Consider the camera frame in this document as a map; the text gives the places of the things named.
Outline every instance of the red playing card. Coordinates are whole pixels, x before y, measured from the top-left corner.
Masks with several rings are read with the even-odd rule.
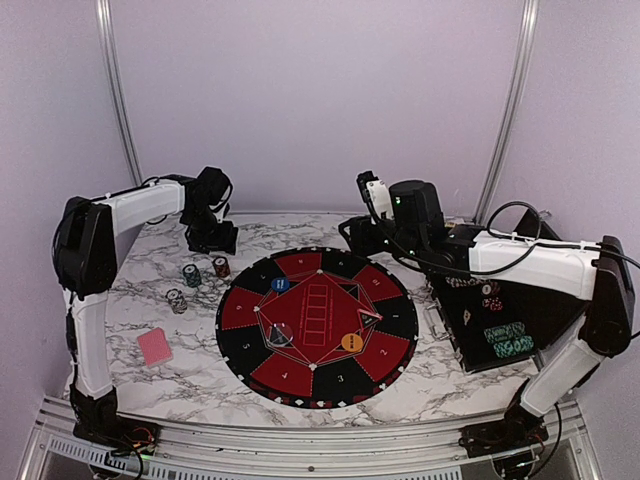
[[[160,365],[173,358],[167,339],[164,336],[164,330],[161,328],[154,328],[150,332],[140,335],[138,337],[138,345],[140,345],[147,367]]]

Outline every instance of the red and black mat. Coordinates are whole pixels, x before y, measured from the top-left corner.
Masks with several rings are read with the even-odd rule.
[[[244,270],[216,317],[218,346],[255,392],[301,408],[366,400],[407,368],[416,309],[384,267],[331,248],[300,248]]]

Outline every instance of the marble tabletop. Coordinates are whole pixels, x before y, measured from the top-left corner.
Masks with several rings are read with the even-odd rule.
[[[218,303],[244,268],[272,253],[307,246],[346,248],[337,225],[347,215],[238,214],[235,256],[227,256],[230,278],[216,278],[211,256],[190,252],[178,216],[146,225],[127,256],[109,294],[107,353],[120,410],[171,420],[222,425],[339,427],[416,422],[487,412],[507,406],[529,376],[532,361],[465,374],[449,341],[433,338],[427,323],[431,304],[424,277],[387,254],[373,257],[406,286],[416,304],[419,340],[409,367],[389,388],[355,405],[330,410],[279,405],[246,387],[223,361],[215,337]],[[200,269],[203,284],[184,284],[188,263]],[[180,288],[188,310],[172,313],[167,290]],[[173,359],[145,366],[136,338],[161,327]]]

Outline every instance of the blue round token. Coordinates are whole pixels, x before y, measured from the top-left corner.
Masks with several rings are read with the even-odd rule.
[[[271,282],[271,288],[274,292],[286,292],[289,290],[289,280],[285,277],[274,278]]]

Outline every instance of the yellow round token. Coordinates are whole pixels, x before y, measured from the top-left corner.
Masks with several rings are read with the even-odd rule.
[[[364,346],[364,340],[356,333],[347,333],[342,337],[342,348],[347,352],[359,352]]]

